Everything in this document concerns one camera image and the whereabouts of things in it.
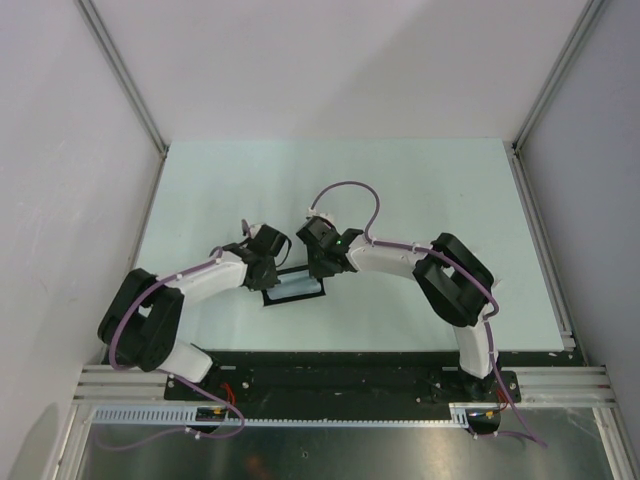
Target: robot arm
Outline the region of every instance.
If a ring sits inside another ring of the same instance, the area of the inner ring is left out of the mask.
[[[130,272],[98,329],[110,345],[118,325],[132,304],[149,287],[158,286],[127,319],[116,351],[129,364],[145,372],[160,369],[200,382],[212,360],[197,347],[176,338],[182,311],[225,290],[246,286],[250,290],[272,288],[278,283],[275,257],[287,237],[268,225],[253,228],[245,242],[222,248],[217,258],[183,270],[175,279],[158,286],[158,278],[143,269]]]
[[[425,253],[371,245],[361,230],[348,229],[340,235],[320,216],[308,219],[297,235],[307,246],[309,272],[315,278],[375,271],[416,280],[436,313],[453,326],[461,370],[479,379],[491,373],[487,332],[479,321],[487,300],[462,275],[447,273],[446,262]],[[443,233],[432,248],[461,265],[490,291],[493,276],[456,237]]]

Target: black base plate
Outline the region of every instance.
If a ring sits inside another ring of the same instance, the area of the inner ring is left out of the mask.
[[[516,375],[502,372],[514,401]],[[201,387],[226,398],[228,383],[238,408],[252,419],[393,421],[448,420],[449,403],[473,402],[457,370],[425,367],[246,367],[211,372]],[[166,400],[203,401],[180,382],[165,389]],[[482,399],[497,403],[495,382]]]

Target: white platform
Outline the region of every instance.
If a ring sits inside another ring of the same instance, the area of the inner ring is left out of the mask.
[[[178,142],[171,146],[138,265],[169,272],[239,241],[240,219],[294,239],[285,266],[305,263],[295,232],[326,185],[372,185],[382,198],[373,234],[424,244],[458,236],[500,279],[493,321],[502,350],[561,350],[562,341],[502,141]],[[374,203],[357,187],[325,196],[337,227],[362,228]],[[375,273],[325,281],[327,296],[262,307],[237,289],[183,315],[179,336],[241,350],[455,350],[452,329],[414,282]]]

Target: metal floor panel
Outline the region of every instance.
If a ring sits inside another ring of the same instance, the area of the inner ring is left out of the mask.
[[[591,409],[524,412],[548,443],[473,438],[461,429],[259,428],[230,440],[176,434],[124,453],[89,442],[84,480],[611,479]],[[518,429],[512,415],[501,430]],[[132,443],[166,427],[97,425],[103,442]]]

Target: white wall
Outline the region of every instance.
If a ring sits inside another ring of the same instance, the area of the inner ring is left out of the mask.
[[[640,3],[616,0],[524,159],[576,317],[640,450]]]
[[[97,0],[171,140],[512,140],[586,0]]]
[[[0,478],[34,480],[159,160],[71,0],[2,2],[0,72]]]

